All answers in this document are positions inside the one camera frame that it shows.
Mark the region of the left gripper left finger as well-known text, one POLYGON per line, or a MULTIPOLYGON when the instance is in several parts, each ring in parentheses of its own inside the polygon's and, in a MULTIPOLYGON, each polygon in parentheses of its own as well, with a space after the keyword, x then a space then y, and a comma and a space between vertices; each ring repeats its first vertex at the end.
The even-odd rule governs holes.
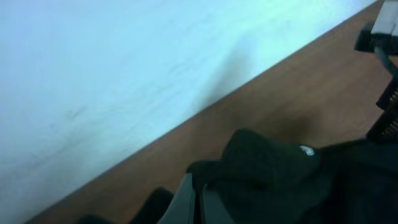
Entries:
POLYGON ((185 174, 169 207, 158 224, 193 224, 196 192, 191 173, 185 174))

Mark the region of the black t-shirt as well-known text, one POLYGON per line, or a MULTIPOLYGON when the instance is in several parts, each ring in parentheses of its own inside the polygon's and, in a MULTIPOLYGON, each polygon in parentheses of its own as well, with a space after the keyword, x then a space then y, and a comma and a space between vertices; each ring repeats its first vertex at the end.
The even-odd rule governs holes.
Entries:
POLYGON ((350 141, 314 150, 237 130, 221 157, 188 167, 236 223, 396 223, 397 145, 350 141))

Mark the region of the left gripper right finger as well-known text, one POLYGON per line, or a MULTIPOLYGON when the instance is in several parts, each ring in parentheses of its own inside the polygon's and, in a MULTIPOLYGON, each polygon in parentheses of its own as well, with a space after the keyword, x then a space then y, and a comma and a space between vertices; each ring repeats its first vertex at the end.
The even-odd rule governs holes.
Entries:
POLYGON ((204 224, 235 224, 217 191, 207 185, 201 190, 200 213, 204 224))

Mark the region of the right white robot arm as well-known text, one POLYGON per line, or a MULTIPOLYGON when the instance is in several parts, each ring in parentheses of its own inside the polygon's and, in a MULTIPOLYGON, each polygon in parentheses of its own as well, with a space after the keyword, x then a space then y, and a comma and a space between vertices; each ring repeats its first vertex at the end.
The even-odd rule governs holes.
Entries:
POLYGON ((374 54, 392 79, 376 102, 382 115, 366 134, 374 142, 397 142, 397 0, 385 0, 374 22, 360 31, 354 49, 374 54))

